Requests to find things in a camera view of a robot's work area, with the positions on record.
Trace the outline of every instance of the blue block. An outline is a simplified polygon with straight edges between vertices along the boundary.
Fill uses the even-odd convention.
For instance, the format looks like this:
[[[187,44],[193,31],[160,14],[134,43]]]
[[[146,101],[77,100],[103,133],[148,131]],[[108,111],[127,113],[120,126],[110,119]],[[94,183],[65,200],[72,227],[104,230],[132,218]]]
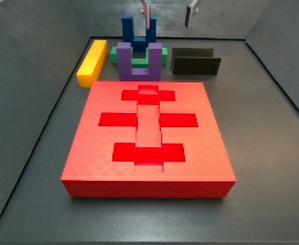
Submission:
[[[150,29],[146,30],[146,41],[148,42],[156,42],[156,23],[158,23],[158,16],[151,16],[151,24]]]
[[[124,42],[134,42],[135,39],[135,24],[134,24],[134,16],[123,15],[123,40]]]
[[[146,52],[146,48],[148,46],[148,42],[146,41],[146,37],[135,37],[134,42],[132,42],[132,46],[134,46],[134,51],[135,52]]]

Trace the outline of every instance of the toy block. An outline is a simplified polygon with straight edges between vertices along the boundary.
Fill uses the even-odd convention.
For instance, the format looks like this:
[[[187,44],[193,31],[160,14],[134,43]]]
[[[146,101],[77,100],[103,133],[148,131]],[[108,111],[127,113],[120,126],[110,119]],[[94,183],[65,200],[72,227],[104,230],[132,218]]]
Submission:
[[[151,16],[151,25],[150,29],[146,30],[146,42],[156,42],[156,23],[158,23],[158,16]]]
[[[174,48],[171,69],[175,75],[217,75],[222,59],[214,49]]]
[[[148,68],[134,68],[131,43],[119,42],[116,51],[120,80],[160,80],[163,62],[162,43],[150,43],[148,45]]]
[[[107,41],[95,40],[76,72],[76,78],[80,87],[90,88],[94,81],[99,79],[107,53]]]
[[[151,16],[150,28],[146,30],[146,36],[135,36],[135,24],[134,17],[131,15],[123,15],[123,40],[131,42],[135,52],[146,52],[150,42],[156,42],[156,23],[158,16]]]
[[[163,48],[163,65],[167,65],[167,48]]]
[[[146,52],[146,48],[148,47],[148,43],[146,42],[146,37],[143,36],[135,37],[132,46],[135,52]]]
[[[111,48],[110,58],[111,58],[111,63],[112,63],[112,64],[118,64],[116,47],[112,47],[112,48]]]
[[[135,20],[131,15],[123,15],[123,40],[124,42],[132,42],[135,39]]]
[[[110,52],[111,63],[118,64],[118,53],[116,47],[111,48]],[[163,48],[163,65],[167,64],[167,48]],[[146,48],[146,57],[144,58],[132,58],[134,68],[147,68],[148,67],[148,48]]]
[[[225,197],[235,181],[202,83],[94,83],[61,175],[72,197]]]

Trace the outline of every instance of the red peg board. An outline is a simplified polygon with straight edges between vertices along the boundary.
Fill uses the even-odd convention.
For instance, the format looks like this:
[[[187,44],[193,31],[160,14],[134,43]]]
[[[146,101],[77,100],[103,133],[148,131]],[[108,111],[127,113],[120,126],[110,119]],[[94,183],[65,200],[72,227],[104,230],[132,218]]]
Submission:
[[[235,176],[203,84],[94,83],[61,181],[73,197],[225,197]]]

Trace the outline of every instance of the green block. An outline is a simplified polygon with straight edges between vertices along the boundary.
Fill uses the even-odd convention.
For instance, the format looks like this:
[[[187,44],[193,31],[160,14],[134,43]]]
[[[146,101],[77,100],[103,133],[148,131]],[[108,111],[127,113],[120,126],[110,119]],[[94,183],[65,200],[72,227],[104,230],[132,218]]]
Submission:
[[[111,57],[111,63],[118,64],[116,47],[112,47],[111,52],[110,52],[110,57]]]
[[[111,63],[118,64],[116,47],[112,47],[111,52],[110,52],[110,57],[111,57]],[[167,64],[167,48],[163,48],[163,65],[166,64]],[[146,49],[144,58],[139,58],[139,57],[132,58],[132,65],[134,65],[134,68],[147,68],[148,67],[148,48]]]
[[[167,64],[167,48],[163,48],[163,65]]]

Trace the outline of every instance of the purple block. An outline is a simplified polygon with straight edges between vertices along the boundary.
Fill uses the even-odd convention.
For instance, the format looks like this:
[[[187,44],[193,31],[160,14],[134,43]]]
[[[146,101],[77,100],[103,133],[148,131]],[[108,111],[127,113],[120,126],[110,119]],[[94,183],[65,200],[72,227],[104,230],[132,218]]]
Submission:
[[[132,60],[132,44],[131,42],[119,42],[116,45],[118,52],[118,68],[119,68],[119,77],[127,78],[132,75],[132,63],[128,60]]]
[[[148,44],[148,68],[132,66],[132,44],[119,42],[116,46],[120,80],[160,80],[163,63],[163,43]]]

